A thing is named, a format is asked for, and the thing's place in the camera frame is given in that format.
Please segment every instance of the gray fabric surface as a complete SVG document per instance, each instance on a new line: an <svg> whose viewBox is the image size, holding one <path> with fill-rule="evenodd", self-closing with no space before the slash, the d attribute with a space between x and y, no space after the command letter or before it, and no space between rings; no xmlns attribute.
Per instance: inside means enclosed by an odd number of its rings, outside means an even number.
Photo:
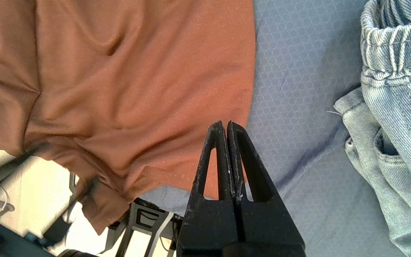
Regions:
<svg viewBox="0 0 411 257"><path fill-rule="evenodd" d="M372 188L348 160L341 117L359 86L366 0L254 0L255 92L248 132L306 243L308 257L403 257ZM189 193L142 196L183 213Z"/></svg>

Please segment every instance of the hexagon pattern fabric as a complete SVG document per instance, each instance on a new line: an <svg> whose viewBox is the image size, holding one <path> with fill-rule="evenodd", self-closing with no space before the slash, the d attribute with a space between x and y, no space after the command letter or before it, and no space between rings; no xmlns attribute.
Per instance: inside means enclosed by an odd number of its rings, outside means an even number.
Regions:
<svg viewBox="0 0 411 257"><path fill-rule="evenodd" d="M366 0L254 0L255 89L248 133L309 257L403 257L372 188L352 167L334 102L359 86ZM142 196L183 213L189 192Z"/></svg>

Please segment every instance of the white floor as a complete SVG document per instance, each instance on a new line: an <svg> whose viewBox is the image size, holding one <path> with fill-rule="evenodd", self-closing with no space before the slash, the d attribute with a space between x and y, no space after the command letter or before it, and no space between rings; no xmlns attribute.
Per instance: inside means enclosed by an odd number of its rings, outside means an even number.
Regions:
<svg viewBox="0 0 411 257"><path fill-rule="evenodd" d="M4 151L0 151L0 165L13 158ZM14 232L24 235L30 231L38 236L62 210L69 200L69 172L52 161L45 161L38 157L30 158L10 183L3 187L9 195L9 203L15 206L14 212L6 213L0 218L0 223ZM0 188L0 200L5 200L5 194ZM82 252L97 254L104 249L106 231L98 236L86 218L83 217L81 206L78 204L73 210L71 220L74 221L67 241L54 249L49 249L58 255L64 249L76 249ZM150 236L134 232L126 256L143 257ZM99 255L115 256L121 238L116 246L108 252ZM163 238L165 247L169 247L170 240ZM167 256L160 241L158 241L154 257Z"/></svg>

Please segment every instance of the denim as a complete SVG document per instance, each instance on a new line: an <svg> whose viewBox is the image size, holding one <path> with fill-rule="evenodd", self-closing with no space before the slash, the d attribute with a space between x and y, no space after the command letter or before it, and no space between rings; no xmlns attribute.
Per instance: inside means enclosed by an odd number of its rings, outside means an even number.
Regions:
<svg viewBox="0 0 411 257"><path fill-rule="evenodd" d="M411 257L411 0L369 1L361 26L361 88L334 107L350 133L347 156Z"/></svg>

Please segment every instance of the jeans pocket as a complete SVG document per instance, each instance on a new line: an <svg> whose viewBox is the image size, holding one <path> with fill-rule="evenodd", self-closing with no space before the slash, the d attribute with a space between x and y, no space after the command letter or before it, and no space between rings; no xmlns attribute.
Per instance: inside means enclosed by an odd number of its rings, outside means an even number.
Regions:
<svg viewBox="0 0 411 257"><path fill-rule="evenodd" d="M384 133L380 129L375 135L374 148L381 172L388 184L411 208L411 171L401 156L385 153L384 145Z"/></svg>

